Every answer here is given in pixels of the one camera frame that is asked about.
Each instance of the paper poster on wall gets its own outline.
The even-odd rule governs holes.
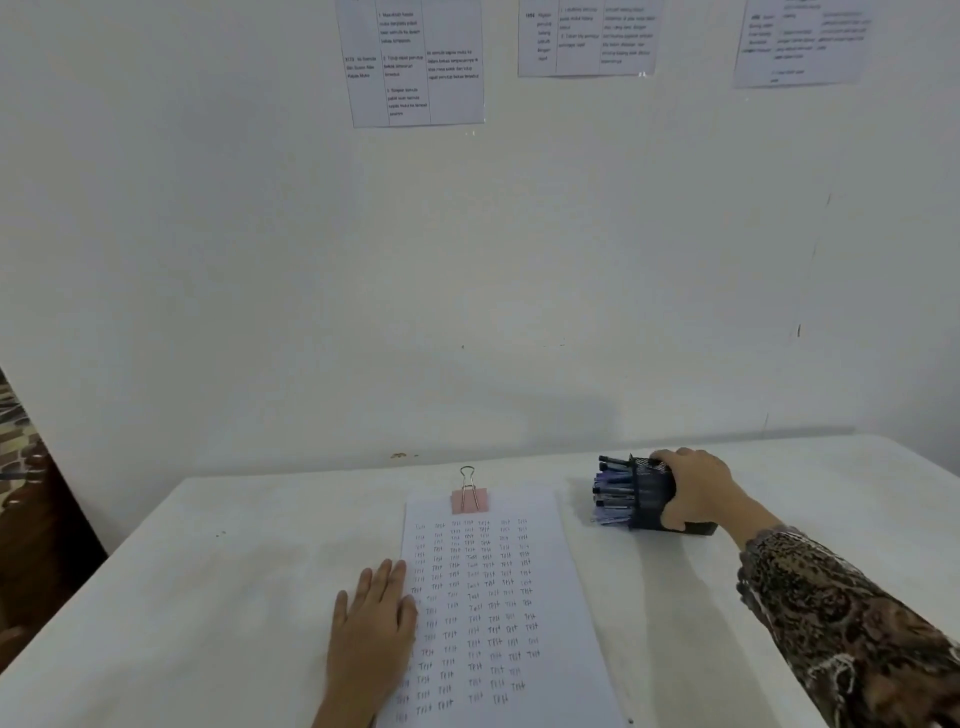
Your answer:
[[[519,76],[654,72],[663,0],[520,0]]]
[[[480,0],[337,0],[353,127],[482,124]]]
[[[733,85],[855,84],[876,0],[748,0]]]

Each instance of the patterned fabric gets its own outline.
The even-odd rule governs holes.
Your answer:
[[[795,528],[740,560],[737,590],[828,724],[960,724],[960,648],[925,619]]]
[[[0,512],[10,493],[27,482],[26,477],[17,476],[28,471],[38,442],[36,428],[0,372]]]

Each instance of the hand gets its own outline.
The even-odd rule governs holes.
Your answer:
[[[760,531],[781,523],[747,496],[734,481],[727,463],[704,449],[659,449],[650,455],[670,466],[677,494],[663,509],[664,528],[683,531],[685,523],[720,524],[740,549]]]
[[[407,567],[364,569],[353,603],[337,594],[326,656],[326,696],[315,728],[366,728],[396,690],[410,662],[417,606],[403,598]]]
[[[704,449],[661,449],[650,457],[666,463],[677,481],[677,494],[660,516],[664,528],[683,531],[685,523],[720,522],[724,505],[746,497],[727,463]]]

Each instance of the patterned sleeve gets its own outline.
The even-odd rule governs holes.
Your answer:
[[[957,643],[794,528],[740,560],[744,603],[829,725],[960,726]]]

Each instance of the metal clip handle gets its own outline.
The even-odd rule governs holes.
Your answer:
[[[469,473],[464,473],[464,471],[469,468]],[[460,469],[460,475],[464,477],[464,486],[460,489],[460,510],[463,512],[464,503],[467,502],[467,488],[470,488],[473,492],[473,506],[478,511],[480,510],[480,501],[477,500],[477,487],[473,484],[473,473],[476,469],[472,465],[465,465]]]

